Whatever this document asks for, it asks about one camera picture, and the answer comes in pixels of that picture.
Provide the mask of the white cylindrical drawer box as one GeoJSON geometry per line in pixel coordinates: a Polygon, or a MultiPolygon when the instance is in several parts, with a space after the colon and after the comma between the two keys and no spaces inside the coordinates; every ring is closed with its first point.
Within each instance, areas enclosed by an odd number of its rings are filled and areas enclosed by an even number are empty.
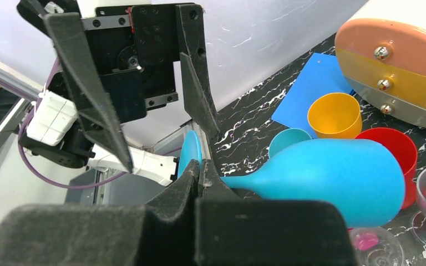
{"type": "Polygon", "coordinates": [[[334,43],[340,69],[362,99],[426,128],[426,1],[368,1],[334,43]]]}

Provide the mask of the yellow wine glass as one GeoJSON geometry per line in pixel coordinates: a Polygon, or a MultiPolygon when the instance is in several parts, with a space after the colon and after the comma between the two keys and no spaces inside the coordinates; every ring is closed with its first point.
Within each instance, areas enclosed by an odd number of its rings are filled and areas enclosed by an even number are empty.
{"type": "Polygon", "coordinates": [[[307,120],[321,139],[353,139],[363,128],[359,101],[345,93],[329,93],[318,98],[310,106],[307,120]]]}

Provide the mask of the light blue wine glass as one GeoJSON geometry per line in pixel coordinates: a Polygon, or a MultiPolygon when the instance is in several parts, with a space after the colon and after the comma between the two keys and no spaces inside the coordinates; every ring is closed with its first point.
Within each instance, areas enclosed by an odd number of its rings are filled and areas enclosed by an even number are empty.
{"type": "Polygon", "coordinates": [[[292,146],[296,143],[311,140],[312,137],[302,129],[286,129],[278,133],[270,142],[268,147],[269,158],[274,157],[283,149],[292,146]]]}

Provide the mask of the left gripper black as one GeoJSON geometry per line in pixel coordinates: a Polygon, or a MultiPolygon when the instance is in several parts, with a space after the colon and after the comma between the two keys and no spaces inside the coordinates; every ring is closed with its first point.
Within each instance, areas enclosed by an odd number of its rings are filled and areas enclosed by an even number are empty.
{"type": "Polygon", "coordinates": [[[49,91],[75,104],[85,137],[124,170],[134,165],[120,123],[177,100],[173,63],[179,60],[184,109],[217,141],[199,4],[20,1],[17,11],[53,42],[59,66],[49,91]]]}

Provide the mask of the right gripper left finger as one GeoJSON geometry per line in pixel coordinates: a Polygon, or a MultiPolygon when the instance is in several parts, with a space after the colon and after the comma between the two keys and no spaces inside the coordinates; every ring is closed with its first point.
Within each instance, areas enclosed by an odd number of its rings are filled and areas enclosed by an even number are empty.
{"type": "Polygon", "coordinates": [[[0,223],[0,265],[192,265],[199,163],[140,206],[25,205],[0,223]]]}

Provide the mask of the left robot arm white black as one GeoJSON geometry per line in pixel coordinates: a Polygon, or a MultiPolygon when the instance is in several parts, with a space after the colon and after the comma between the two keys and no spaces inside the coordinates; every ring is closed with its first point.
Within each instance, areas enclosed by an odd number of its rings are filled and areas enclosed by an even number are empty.
{"type": "Polygon", "coordinates": [[[121,129],[181,98],[205,135],[218,137],[201,5],[20,1],[17,10],[57,54],[21,147],[68,168],[112,168],[162,186],[202,160],[194,132],[175,158],[130,147],[121,129]]]}

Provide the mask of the red wine glass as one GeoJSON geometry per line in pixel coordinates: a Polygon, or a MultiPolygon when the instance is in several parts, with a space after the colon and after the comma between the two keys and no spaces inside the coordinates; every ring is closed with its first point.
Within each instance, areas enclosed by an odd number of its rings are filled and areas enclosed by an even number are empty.
{"type": "Polygon", "coordinates": [[[418,151],[413,140],[396,129],[376,127],[362,131],[356,139],[368,139],[382,144],[397,159],[405,180],[405,198],[401,209],[411,206],[416,199],[416,185],[413,181],[418,161],[418,151]]]}

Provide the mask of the teal wine glass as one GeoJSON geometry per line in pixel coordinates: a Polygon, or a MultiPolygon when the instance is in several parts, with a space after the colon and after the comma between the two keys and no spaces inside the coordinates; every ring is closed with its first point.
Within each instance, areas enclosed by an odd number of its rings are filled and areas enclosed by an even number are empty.
{"type": "Polygon", "coordinates": [[[405,198],[403,171],[393,154],[368,139],[311,139],[289,146],[245,176],[222,176],[229,188],[266,200],[334,205],[348,228],[390,222],[405,198]]]}

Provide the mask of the magenta wine glass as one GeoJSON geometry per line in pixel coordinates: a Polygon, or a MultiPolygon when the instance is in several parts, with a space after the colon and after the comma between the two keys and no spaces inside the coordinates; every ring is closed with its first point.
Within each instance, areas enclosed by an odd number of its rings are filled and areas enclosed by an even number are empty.
{"type": "Polygon", "coordinates": [[[374,234],[359,234],[354,240],[354,244],[358,250],[370,250],[379,243],[379,239],[374,234]]]}

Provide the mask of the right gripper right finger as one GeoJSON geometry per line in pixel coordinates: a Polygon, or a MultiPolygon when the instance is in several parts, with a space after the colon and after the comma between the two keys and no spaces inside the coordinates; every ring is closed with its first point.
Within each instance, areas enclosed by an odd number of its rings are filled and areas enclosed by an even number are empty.
{"type": "Polygon", "coordinates": [[[204,160],[195,202],[197,265],[356,265],[347,228],[320,201],[241,199],[204,160]]]}

